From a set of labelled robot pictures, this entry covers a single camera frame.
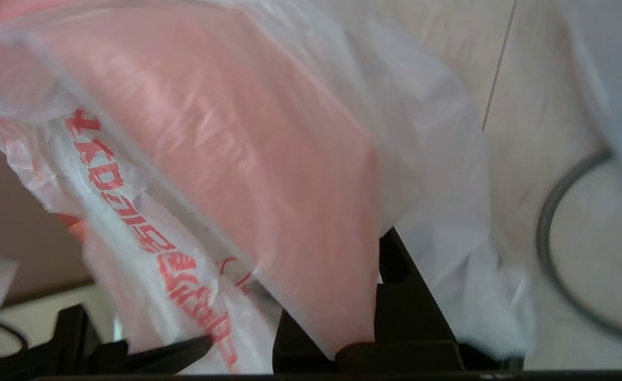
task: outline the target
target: tile floor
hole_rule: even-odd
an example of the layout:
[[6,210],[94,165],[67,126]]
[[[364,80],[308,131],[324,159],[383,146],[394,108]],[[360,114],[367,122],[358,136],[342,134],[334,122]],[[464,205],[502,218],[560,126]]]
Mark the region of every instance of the tile floor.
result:
[[[390,0],[380,5],[458,73],[485,115],[492,236],[502,260],[524,266],[534,278],[538,339],[526,369],[622,368],[622,340],[581,318],[536,262],[536,221],[548,191],[602,147],[580,105],[557,3]],[[606,164],[572,188],[552,231],[553,255],[570,287],[622,322],[617,164]]]

